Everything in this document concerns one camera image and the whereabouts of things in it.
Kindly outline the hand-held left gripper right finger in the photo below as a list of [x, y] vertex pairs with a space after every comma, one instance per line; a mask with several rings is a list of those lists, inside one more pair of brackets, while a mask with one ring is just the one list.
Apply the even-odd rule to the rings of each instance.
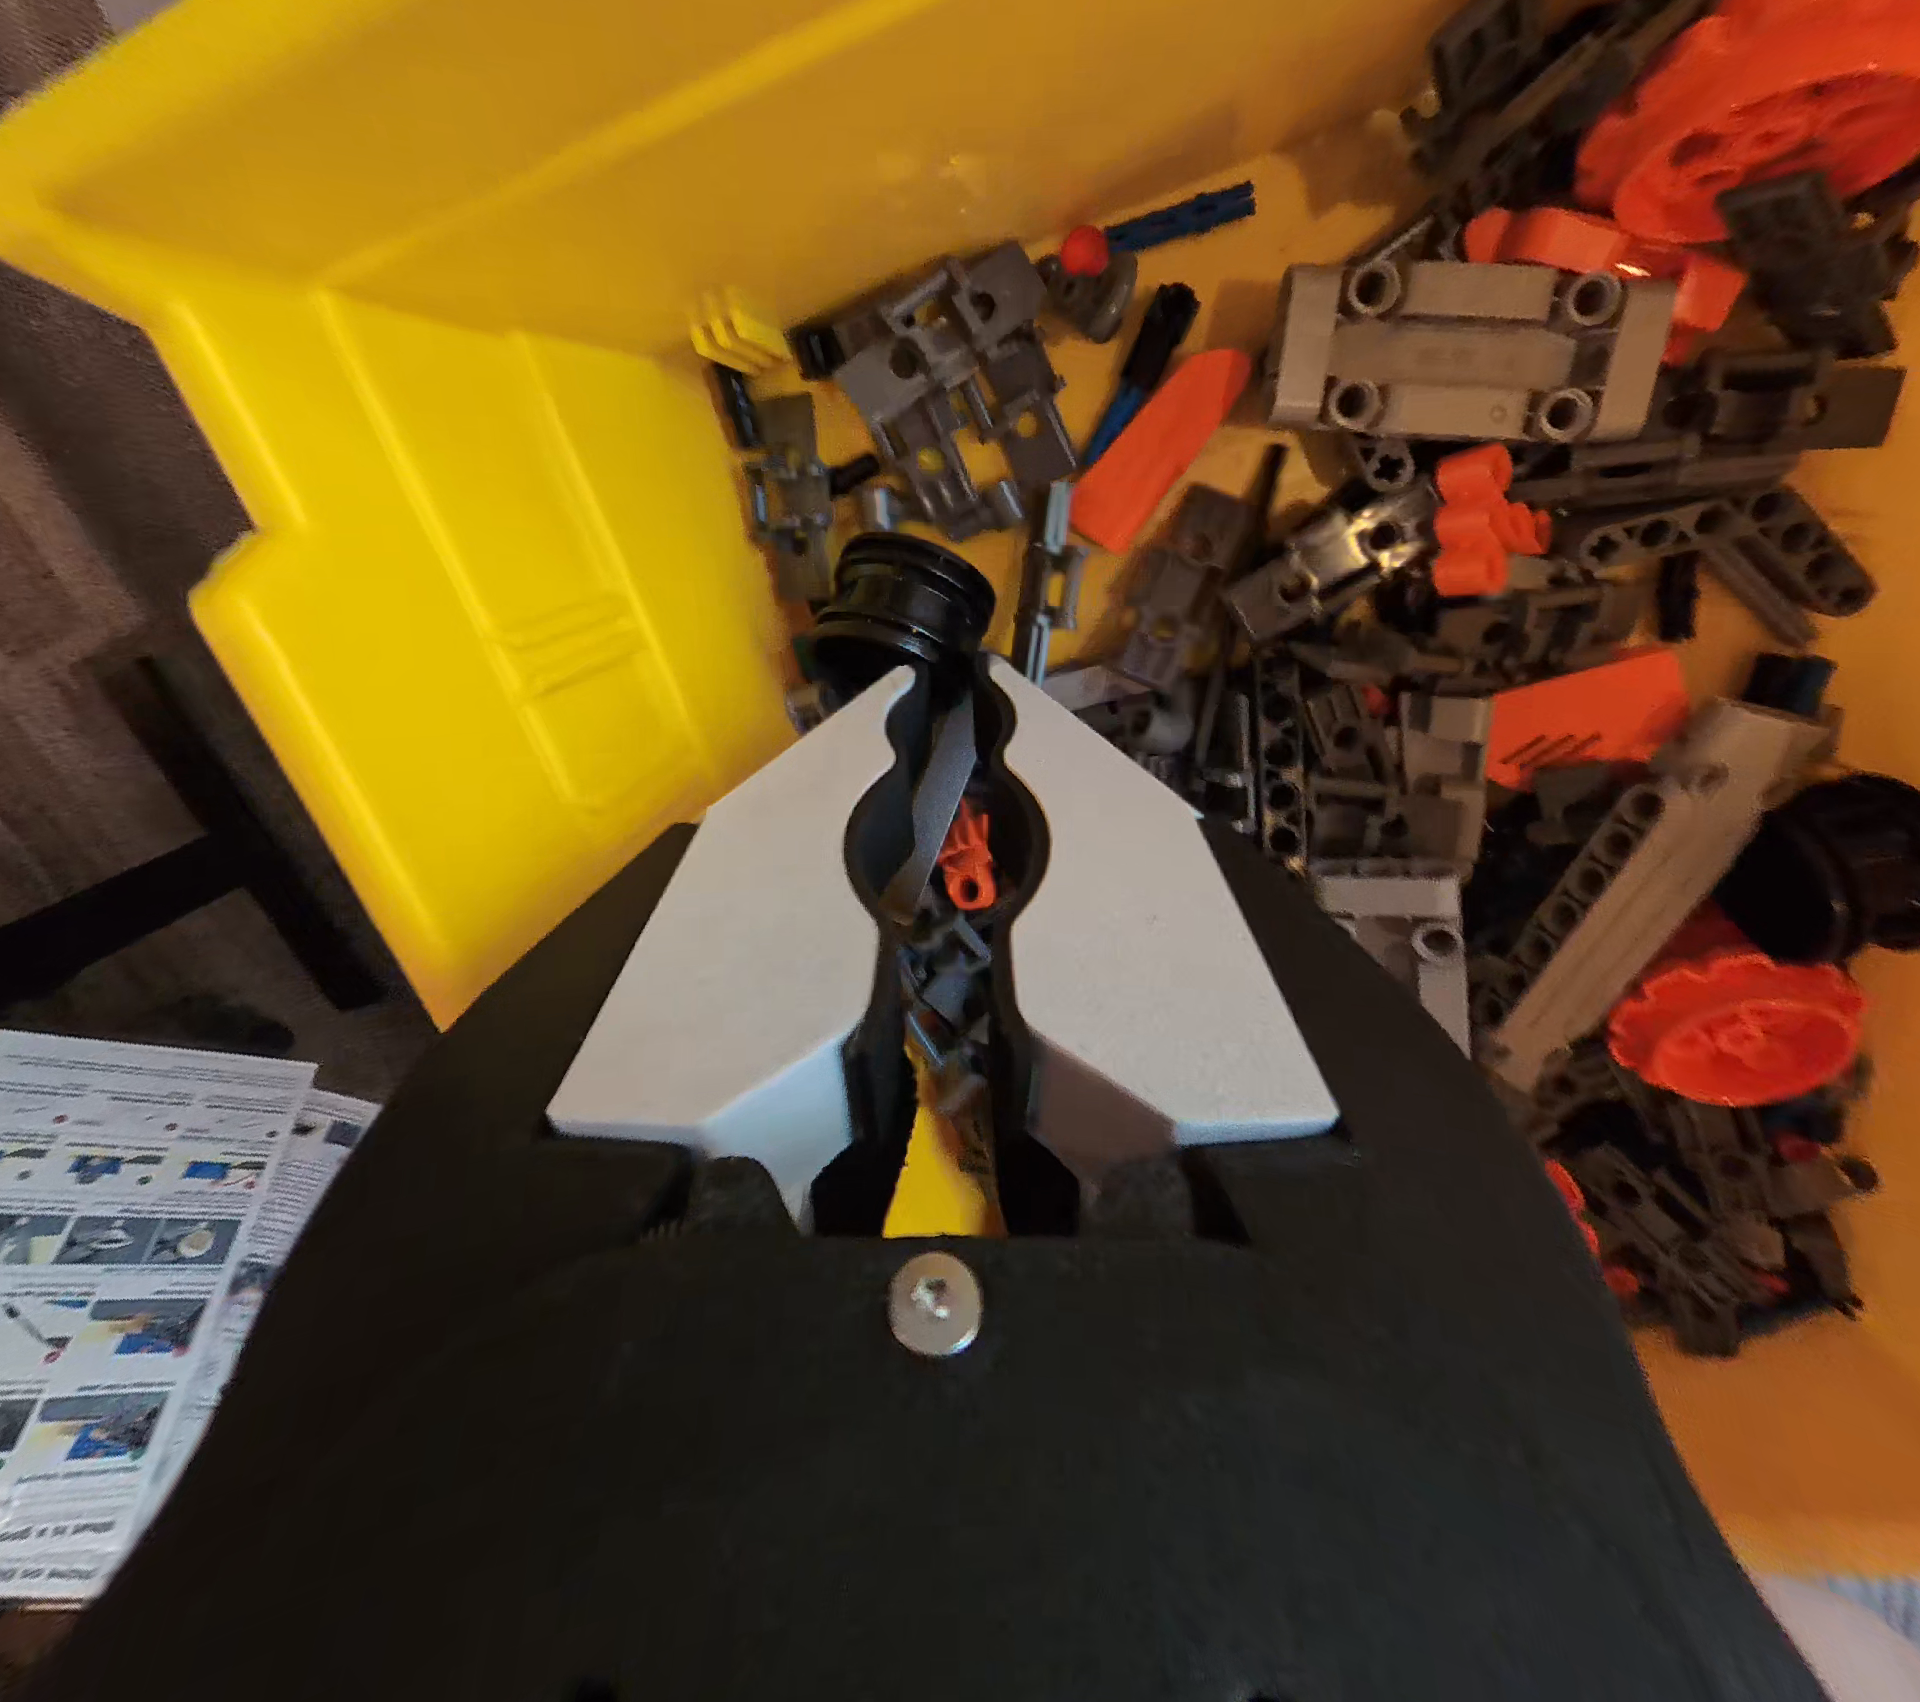
[[1008, 661], [976, 688], [1004, 1226], [1076, 1231], [1184, 1152], [1330, 1137], [1336, 1094], [1191, 805]]

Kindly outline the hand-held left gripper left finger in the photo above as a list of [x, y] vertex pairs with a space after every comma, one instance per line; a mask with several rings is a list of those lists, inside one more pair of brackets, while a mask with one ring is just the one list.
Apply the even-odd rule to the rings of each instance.
[[887, 894], [927, 674], [899, 664], [707, 808], [545, 1104], [568, 1138], [759, 1164], [813, 1231], [880, 1231], [914, 1128]]

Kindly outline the pile of brick parts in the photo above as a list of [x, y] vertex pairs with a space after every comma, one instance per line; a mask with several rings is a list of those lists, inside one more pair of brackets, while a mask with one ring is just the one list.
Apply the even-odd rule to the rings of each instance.
[[1808, 461], [1882, 449], [1915, 272], [1915, 0], [1465, 0], [1426, 200], [1289, 265], [1259, 353], [1140, 263], [1236, 181], [946, 258], [815, 322], [690, 322], [798, 643], [933, 670], [1024, 531], [1012, 664], [1313, 904], [1518, 1104], [1634, 1326], [1857, 1319], [1862, 950], [1915, 949], [1915, 789], [1837, 771], [1878, 594]]

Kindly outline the yellow plastic bin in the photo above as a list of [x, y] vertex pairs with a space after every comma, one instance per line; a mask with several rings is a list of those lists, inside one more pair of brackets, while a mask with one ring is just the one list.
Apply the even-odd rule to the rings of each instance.
[[784, 715], [690, 318], [1386, 102], [1458, 0], [184, 0], [3, 123], [252, 519], [196, 609], [439, 1012]]

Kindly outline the illustrated paper sheet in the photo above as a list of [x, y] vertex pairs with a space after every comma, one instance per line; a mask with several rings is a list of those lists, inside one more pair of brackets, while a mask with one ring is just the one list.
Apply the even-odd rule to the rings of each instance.
[[6, 1608], [108, 1585], [376, 1119], [300, 1061], [3, 1033]]

